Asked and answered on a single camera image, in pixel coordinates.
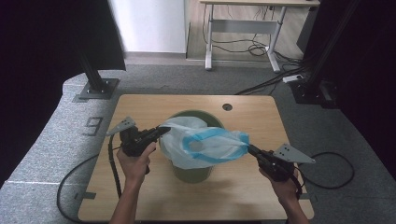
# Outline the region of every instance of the table hole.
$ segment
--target table hole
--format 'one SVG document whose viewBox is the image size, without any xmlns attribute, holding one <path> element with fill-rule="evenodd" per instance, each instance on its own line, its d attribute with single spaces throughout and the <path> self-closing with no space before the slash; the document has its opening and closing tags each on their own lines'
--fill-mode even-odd
<svg viewBox="0 0 396 224">
<path fill-rule="evenodd" d="M 230 110 L 233 109 L 233 106 L 230 105 L 230 104 L 224 104 L 224 105 L 223 105 L 223 109 L 224 109 L 225 111 L 230 111 Z"/>
</svg>

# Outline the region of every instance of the plastic bag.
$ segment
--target plastic bag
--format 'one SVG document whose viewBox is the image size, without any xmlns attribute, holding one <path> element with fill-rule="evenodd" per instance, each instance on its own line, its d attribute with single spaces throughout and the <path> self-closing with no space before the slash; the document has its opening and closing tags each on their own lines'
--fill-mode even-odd
<svg viewBox="0 0 396 224">
<path fill-rule="evenodd" d="M 172 128 L 160 139 L 161 150 L 181 169 L 206 168 L 248 153 L 246 133 L 207 127 L 196 117 L 168 119 L 161 126 Z"/>
</svg>

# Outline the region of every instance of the cable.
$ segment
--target cable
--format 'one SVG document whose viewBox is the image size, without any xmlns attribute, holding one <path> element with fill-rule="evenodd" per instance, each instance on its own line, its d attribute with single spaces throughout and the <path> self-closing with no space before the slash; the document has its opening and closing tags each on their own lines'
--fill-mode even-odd
<svg viewBox="0 0 396 224">
<path fill-rule="evenodd" d="M 305 175 L 303 171 L 301 171 L 297 166 L 294 166 L 294 169 L 297 169 L 300 172 L 301 178 L 303 180 L 303 184 L 301 185 L 301 187 L 305 186 Z"/>
<path fill-rule="evenodd" d="M 273 93 L 274 90 L 276 89 L 277 83 L 274 85 L 274 87 L 273 87 L 272 90 L 268 93 L 268 95 L 272 95 L 272 93 Z"/>
<path fill-rule="evenodd" d="M 75 168 L 73 168 L 69 173 L 67 173 L 67 175 L 64 177 L 64 179 L 62 179 L 61 183 L 59 184 L 59 188 L 58 188 L 58 192 L 56 193 L 56 206 L 58 207 L 59 212 L 61 213 L 61 215 L 66 218 L 69 221 L 72 222 L 76 222 L 76 223 L 93 223 L 93 222 L 85 222 L 85 221 L 81 221 L 81 220 L 77 220 L 74 219 L 72 217 L 70 217 L 69 215 L 66 214 L 66 212 L 62 209 L 61 207 L 61 192 L 62 192 L 62 188 L 64 187 L 64 182 L 66 181 L 66 179 L 73 174 L 77 168 L 79 168 L 80 166 L 82 166 L 83 164 L 85 164 L 86 162 L 98 157 L 99 154 L 96 154 L 94 156 L 89 157 L 87 160 L 83 161 L 82 163 L 80 163 L 79 165 L 77 165 Z"/>
<path fill-rule="evenodd" d="M 353 167 L 352 163 L 346 157 L 344 157 L 341 154 L 338 154 L 336 152 L 321 152 L 321 153 L 318 153 L 316 155 L 311 156 L 311 158 L 314 159 L 315 157 L 318 157 L 318 156 L 321 156 L 321 155 L 326 155 L 326 154 L 332 154 L 332 155 L 338 156 L 338 157 L 342 158 L 344 161 L 346 161 L 346 163 L 349 165 L 349 167 L 350 167 L 350 169 L 352 171 L 352 174 L 349 177 L 349 179 L 346 182 L 344 182 L 344 183 L 342 183 L 340 185 L 330 186 L 330 187 L 329 186 L 320 185 L 320 184 L 312 181 L 311 179 L 307 178 L 306 176 L 302 175 L 303 179 L 306 180 L 307 182 L 311 183 L 312 185 L 315 185 L 315 186 L 317 186 L 319 188 L 322 188 L 322 189 L 340 189 L 340 188 L 344 187 L 345 185 L 349 184 L 352 181 L 352 179 L 355 177 L 355 168 Z"/>
<path fill-rule="evenodd" d="M 257 10 L 257 12 L 256 12 L 256 14 L 254 14 L 254 17 L 253 17 L 253 20 L 257 20 L 257 18 L 259 17 L 259 15 L 260 15 L 260 13 L 262 12 L 262 9 L 264 8 L 264 7 L 258 7 L 259 8 L 259 10 Z"/>
<path fill-rule="evenodd" d="M 229 5 L 227 5 L 227 12 L 228 12 L 228 15 L 231 17 L 231 19 L 233 20 L 233 16 L 230 14 L 230 6 Z"/>
<path fill-rule="evenodd" d="M 205 17 L 206 17 L 206 7 L 207 7 L 207 5 L 205 5 L 205 10 L 204 10 L 204 18 L 203 18 L 203 25 L 202 25 L 202 35 L 203 35 L 203 37 L 204 37 L 205 43 L 207 44 L 207 41 L 206 41 L 206 38 L 205 38 Z M 259 45 L 262 45 L 262 46 L 265 46 L 265 47 L 266 47 L 266 45 L 264 45 L 263 43 L 261 43 L 261 42 L 259 42 L 259 41 L 255 41 L 254 38 L 255 38 L 255 37 L 253 37 L 253 39 L 240 39 L 240 40 L 231 40 L 231 41 L 217 41 L 217 40 L 211 39 L 211 41 L 214 42 L 214 43 L 219 43 L 219 44 L 230 44 L 230 43 L 247 42 L 247 41 L 250 42 L 250 41 L 251 41 L 251 42 L 253 42 L 253 44 L 257 43 L 257 44 L 259 44 Z M 246 50 L 228 50 L 228 49 L 222 48 L 222 47 L 217 46 L 217 45 L 212 45 L 212 48 L 222 49 L 222 50 L 224 50 L 224 51 L 231 52 L 231 53 L 245 53 L 245 52 L 250 52 L 250 53 L 251 53 L 251 50 L 250 50 L 251 47 L 252 47 L 252 46 L 250 46 L 250 47 L 249 47 L 248 49 L 246 49 Z"/>
<path fill-rule="evenodd" d="M 303 194 L 303 186 L 300 184 L 300 182 L 298 181 L 297 177 L 294 176 L 294 174 L 290 174 L 290 179 L 291 181 L 293 181 L 294 185 L 297 188 L 297 192 L 296 192 L 297 200 L 300 200 L 300 197 Z"/>
<path fill-rule="evenodd" d="M 111 166 L 111 171 L 113 172 L 114 175 L 114 181 L 116 183 L 116 189 L 117 189 L 117 194 L 119 197 L 121 197 L 122 191 L 121 191 L 121 185 L 120 185 L 120 178 L 119 178 L 119 173 L 117 172 L 117 167 L 116 163 L 114 162 L 114 156 L 113 156 L 113 138 L 114 134 L 110 136 L 110 139 L 108 140 L 108 161 L 110 162 Z"/>
<path fill-rule="evenodd" d="M 267 47 L 267 46 L 264 45 L 264 44 L 261 43 L 261 42 L 255 41 L 254 39 L 256 38 L 256 36 L 257 36 L 257 34 L 255 34 L 255 35 L 253 36 L 253 39 L 251 40 L 252 45 L 250 45 L 250 46 L 247 48 L 248 51 L 249 51 L 250 54 L 253 55 L 253 56 L 262 56 L 262 55 L 267 54 L 267 50 L 265 49 L 265 47 Z M 261 50 L 262 53 L 261 53 L 261 54 L 253 53 L 253 50 L 255 50 L 255 49 Z"/>
<path fill-rule="evenodd" d="M 263 83 L 261 83 L 261 84 L 259 84 L 259 85 L 256 85 L 256 86 L 254 86 L 254 87 L 245 89 L 245 90 L 243 90 L 243 91 L 239 91 L 239 92 L 236 93 L 235 95 L 241 95 L 241 94 L 244 94 L 244 93 L 249 94 L 248 92 L 250 92 L 250 94 L 251 94 L 251 91 L 255 91 L 255 90 L 257 90 L 257 89 L 259 89 L 259 88 L 262 88 L 262 87 L 274 85 L 274 84 L 276 84 L 277 82 L 279 82 L 280 80 L 282 80 L 283 77 L 290 76 L 290 75 L 293 75 L 293 74 L 297 74 L 297 73 L 300 73 L 300 72 L 302 72 L 302 71 L 304 71 L 304 68 L 303 68 L 303 67 L 302 67 L 302 68 L 292 69 L 292 70 L 289 70 L 289 71 L 285 71 L 285 72 L 283 72 L 283 73 L 277 75 L 276 77 L 273 77 L 273 78 L 271 78 L 271 79 L 269 79 L 269 80 L 267 80 L 267 81 L 264 81 Z"/>
</svg>

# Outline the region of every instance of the white wall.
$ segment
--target white wall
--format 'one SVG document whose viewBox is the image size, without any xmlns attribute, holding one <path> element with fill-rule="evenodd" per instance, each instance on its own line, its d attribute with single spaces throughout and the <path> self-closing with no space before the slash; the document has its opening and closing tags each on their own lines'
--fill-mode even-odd
<svg viewBox="0 0 396 224">
<path fill-rule="evenodd" d="M 186 53 L 185 0 L 108 0 L 124 51 Z"/>
<path fill-rule="evenodd" d="M 189 31 L 190 31 L 190 0 L 184 0 L 184 25 L 185 25 L 185 37 L 186 37 L 186 50 L 189 44 Z"/>
</svg>

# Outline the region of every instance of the forearm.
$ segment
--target forearm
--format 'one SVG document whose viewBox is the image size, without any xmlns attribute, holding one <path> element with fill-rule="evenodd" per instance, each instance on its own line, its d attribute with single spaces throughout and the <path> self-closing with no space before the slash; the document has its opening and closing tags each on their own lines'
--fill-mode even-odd
<svg viewBox="0 0 396 224">
<path fill-rule="evenodd" d="M 110 223 L 134 224 L 140 185 L 136 183 L 125 183 L 124 191 L 117 203 Z"/>
<path fill-rule="evenodd" d="M 309 223 L 308 218 L 305 216 L 305 213 L 297 200 L 292 200 L 281 204 L 285 209 L 286 215 L 288 216 L 289 224 Z"/>
</svg>

